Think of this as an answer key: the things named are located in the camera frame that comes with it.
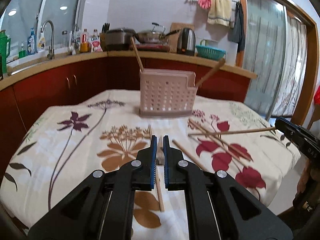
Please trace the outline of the person right hand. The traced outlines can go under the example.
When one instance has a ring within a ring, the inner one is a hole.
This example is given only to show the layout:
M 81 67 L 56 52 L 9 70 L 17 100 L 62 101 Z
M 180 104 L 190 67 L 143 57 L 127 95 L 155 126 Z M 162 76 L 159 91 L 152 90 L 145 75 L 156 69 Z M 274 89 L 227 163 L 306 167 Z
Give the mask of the person right hand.
M 313 212 L 319 204 L 319 168 L 308 159 L 300 176 L 296 202 L 299 208 Z

